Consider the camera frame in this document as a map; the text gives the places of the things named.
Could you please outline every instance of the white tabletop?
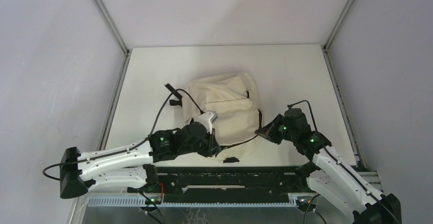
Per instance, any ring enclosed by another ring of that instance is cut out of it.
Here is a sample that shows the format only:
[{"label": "white tabletop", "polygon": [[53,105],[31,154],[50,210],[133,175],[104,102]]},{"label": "white tabletop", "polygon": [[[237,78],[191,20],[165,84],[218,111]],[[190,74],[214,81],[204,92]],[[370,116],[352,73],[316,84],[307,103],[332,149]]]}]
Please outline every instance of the white tabletop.
[{"label": "white tabletop", "polygon": [[[222,73],[248,72],[257,83],[263,125],[284,113],[287,104],[307,99],[318,130],[351,165],[355,157],[319,45],[238,45],[196,47],[141,47],[132,50],[106,149],[145,138],[170,92],[170,83],[184,88],[192,80]],[[307,115],[308,106],[299,106]],[[180,107],[166,106],[156,130],[185,125]],[[237,163],[223,164],[197,154],[179,156],[159,166],[290,166],[308,160],[291,142],[276,145],[262,138],[257,149]]]}]

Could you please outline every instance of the metal frame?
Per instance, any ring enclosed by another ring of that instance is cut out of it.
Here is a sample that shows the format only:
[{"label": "metal frame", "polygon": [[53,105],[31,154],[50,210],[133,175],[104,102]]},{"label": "metal frame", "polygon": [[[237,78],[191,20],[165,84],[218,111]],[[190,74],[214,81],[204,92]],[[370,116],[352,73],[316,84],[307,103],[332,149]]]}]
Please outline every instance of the metal frame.
[{"label": "metal frame", "polygon": [[[122,69],[121,69],[119,76],[118,76],[118,79],[117,79],[117,86],[114,90],[113,97],[111,99],[111,106],[109,108],[109,111],[108,111],[108,114],[107,114],[107,117],[105,120],[105,125],[104,125],[103,131],[102,131],[101,139],[100,139],[100,142],[98,145],[98,149],[102,150],[105,148],[106,143],[107,143],[108,135],[110,132],[110,128],[111,128],[111,125],[113,122],[113,118],[114,118],[114,114],[115,114],[115,110],[116,110],[116,106],[117,106],[117,102],[118,102],[120,92],[122,89],[122,84],[123,84],[123,81],[124,81],[124,78],[126,75],[126,71],[128,68],[129,60],[131,57],[131,50],[129,50],[128,47],[126,46],[117,26],[115,25],[113,18],[110,16],[104,2],[102,0],[92,0],[92,1],[94,2],[96,8],[98,9],[99,13],[101,14],[103,21],[105,22],[107,28],[111,32],[111,34],[112,34],[113,38],[115,39],[116,43],[118,44],[119,48],[125,54],[125,58],[123,60],[123,66],[122,66]],[[332,84],[334,86],[335,94],[337,96],[337,100],[338,100],[339,105],[340,105],[340,109],[341,109],[341,112],[343,115],[346,129],[349,133],[349,139],[350,139],[355,157],[356,157],[357,161],[359,161],[357,169],[358,169],[358,171],[366,171],[364,168],[364,162],[363,162],[362,157],[360,155],[358,145],[356,143],[356,136],[354,134],[353,127],[350,123],[350,120],[349,120],[349,117],[347,114],[347,110],[346,110],[346,107],[344,105],[344,99],[343,99],[343,96],[342,96],[341,91],[339,89],[338,81],[337,81],[337,78],[335,76],[335,73],[334,73],[334,70],[332,67],[332,63],[331,63],[329,56],[328,56],[329,48],[331,47],[333,40],[335,39],[338,31],[340,30],[340,27],[341,27],[342,23],[344,22],[346,16],[348,15],[348,12],[350,11],[354,2],[355,2],[355,0],[347,0],[343,10],[341,11],[341,13],[339,15],[337,22],[335,23],[327,41],[326,41],[326,44],[322,47],[322,51],[323,51],[323,56],[324,56],[325,61],[326,61],[326,65],[328,67],[329,75],[330,75],[331,80],[332,80]],[[382,190],[382,187],[381,187],[380,181],[379,181],[379,177],[377,176],[376,172],[359,172],[359,173],[370,184],[372,184],[376,188]],[[122,192],[117,192],[117,193],[100,192],[100,193],[91,193],[91,194],[81,196],[81,197],[74,200],[70,214],[69,214],[69,217],[68,217],[68,220],[67,220],[67,223],[69,223],[69,224],[81,223],[83,220],[83,217],[84,217],[84,212],[85,212],[85,210],[89,204],[89,201],[91,201],[92,205],[95,205],[98,203],[99,204],[103,203],[103,204],[107,205],[108,203],[110,203],[111,206],[124,206],[125,202],[115,201],[115,200],[120,200],[120,199],[123,199],[123,198],[128,197],[128,196],[130,198],[131,195],[132,194],[130,194],[130,193],[122,193]],[[308,192],[305,192],[305,193],[301,193],[301,192],[288,193],[288,199],[289,199],[288,204],[293,205],[294,200],[301,198],[301,197],[311,197],[311,193],[308,193]],[[103,200],[101,200],[103,198],[105,198],[105,199],[111,198],[113,201],[104,202]],[[172,207],[178,206],[178,204],[174,204],[174,203],[170,203],[170,204]],[[200,207],[200,206],[209,207],[209,205],[206,205],[206,204],[202,205],[200,203],[195,204],[195,206],[197,206],[197,207]]]}]

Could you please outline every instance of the canvas bag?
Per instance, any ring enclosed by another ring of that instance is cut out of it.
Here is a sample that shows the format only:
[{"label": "canvas bag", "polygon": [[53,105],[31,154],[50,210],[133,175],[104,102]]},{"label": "canvas bag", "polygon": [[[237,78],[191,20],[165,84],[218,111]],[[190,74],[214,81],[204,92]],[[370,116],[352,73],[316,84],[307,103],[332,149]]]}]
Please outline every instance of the canvas bag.
[{"label": "canvas bag", "polygon": [[[188,92],[204,111],[215,111],[215,138],[222,147],[219,160],[250,154],[257,146],[254,131],[261,128],[258,88],[248,73],[203,78],[188,84]],[[185,122],[197,119],[199,109],[188,96],[182,98]]]}]

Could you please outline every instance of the robotic arm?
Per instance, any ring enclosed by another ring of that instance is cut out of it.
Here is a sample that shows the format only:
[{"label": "robotic arm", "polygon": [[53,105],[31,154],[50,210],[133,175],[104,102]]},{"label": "robotic arm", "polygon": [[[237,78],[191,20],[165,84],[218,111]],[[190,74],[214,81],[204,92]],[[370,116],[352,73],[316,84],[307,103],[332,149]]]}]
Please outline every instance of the robotic arm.
[{"label": "robotic arm", "polygon": [[104,187],[140,188],[157,181],[153,163],[194,152],[215,155],[221,151],[212,127],[217,117],[207,111],[182,129],[157,131],[148,139],[109,150],[81,153],[68,148],[59,164],[60,197],[74,198]]},{"label": "robotic arm", "polygon": [[311,130],[302,110],[292,106],[288,106],[284,116],[278,114],[256,134],[276,144],[291,141],[310,160],[297,169],[297,175],[306,179],[311,190],[329,200],[352,223],[401,223],[399,200],[393,194],[385,196],[365,181],[322,133]]}]

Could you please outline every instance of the white wall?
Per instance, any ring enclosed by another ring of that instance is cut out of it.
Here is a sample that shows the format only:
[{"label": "white wall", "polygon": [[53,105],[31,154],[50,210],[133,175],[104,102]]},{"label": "white wall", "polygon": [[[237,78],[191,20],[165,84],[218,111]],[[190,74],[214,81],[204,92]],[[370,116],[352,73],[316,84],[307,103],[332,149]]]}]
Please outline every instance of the white wall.
[{"label": "white wall", "polygon": [[0,222],[65,223],[41,171],[96,148],[123,54],[91,0],[0,1]]},{"label": "white wall", "polygon": [[330,57],[367,164],[402,203],[433,209],[433,0],[358,0]]},{"label": "white wall", "polygon": [[325,44],[346,0],[104,0],[129,48]]}]

